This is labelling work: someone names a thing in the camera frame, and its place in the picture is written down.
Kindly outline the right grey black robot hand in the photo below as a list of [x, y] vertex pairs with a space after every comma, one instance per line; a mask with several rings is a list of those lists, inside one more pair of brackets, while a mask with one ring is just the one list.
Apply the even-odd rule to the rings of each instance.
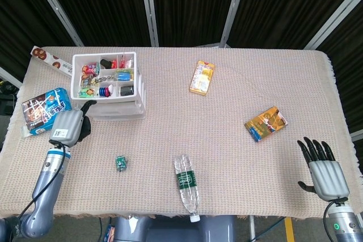
[[306, 192], [316, 194], [320, 199], [331, 201], [347, 201], [350, 191], [339, 162], [335, 159], [330, 146], [308, 137], [297, 143], [308, 166], [312, 185], [299, 181], [298, 185]]

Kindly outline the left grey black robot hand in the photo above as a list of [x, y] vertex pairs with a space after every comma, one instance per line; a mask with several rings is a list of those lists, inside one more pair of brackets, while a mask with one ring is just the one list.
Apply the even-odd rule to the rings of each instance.
[[91, 134], [91, 122], [86, 114], [89, 108], [96, 103], [95, 100], [89, 100], [81, 109], [61, 111], [53, 123], [49, 142], [55, 146], [63, 144], [69, 148], [82, 142]]

